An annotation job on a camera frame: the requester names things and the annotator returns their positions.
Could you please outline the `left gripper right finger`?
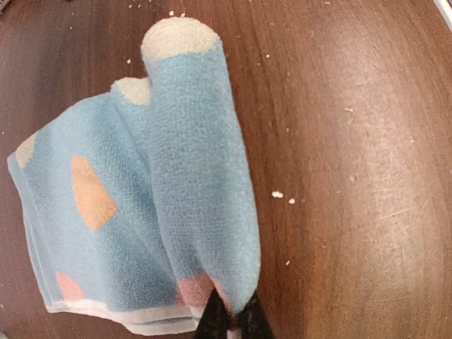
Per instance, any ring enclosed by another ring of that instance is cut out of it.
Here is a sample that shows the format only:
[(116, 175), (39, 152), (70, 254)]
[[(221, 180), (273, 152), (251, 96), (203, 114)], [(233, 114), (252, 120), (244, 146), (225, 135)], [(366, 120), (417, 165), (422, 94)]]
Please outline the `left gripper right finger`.
[(275, 339), (257, 292), (238, 315), (238, 323), (243, 339)]

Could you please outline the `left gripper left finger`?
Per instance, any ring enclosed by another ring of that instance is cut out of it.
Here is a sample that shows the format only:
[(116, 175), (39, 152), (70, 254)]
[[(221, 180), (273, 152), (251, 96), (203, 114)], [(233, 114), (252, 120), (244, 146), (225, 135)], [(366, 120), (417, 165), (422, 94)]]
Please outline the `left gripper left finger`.
[(234, 327), (234, 315), (225, 305), (219, 292), (214, 289), (194, 333), (193, 339), (227, 339), (231, 338)]

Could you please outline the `blue polka dot towel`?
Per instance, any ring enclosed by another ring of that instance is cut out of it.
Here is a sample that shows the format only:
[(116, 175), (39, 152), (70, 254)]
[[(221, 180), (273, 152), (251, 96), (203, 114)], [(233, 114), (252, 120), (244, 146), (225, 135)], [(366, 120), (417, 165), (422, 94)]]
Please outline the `blue polka dot towel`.
[(256, 291), (253, 186), (220, 37), (163, 19), (141, 54), (145, 78), (69, 107), (8, 170), (47, 311), (191, 332), (212, 291), (228, 314)]

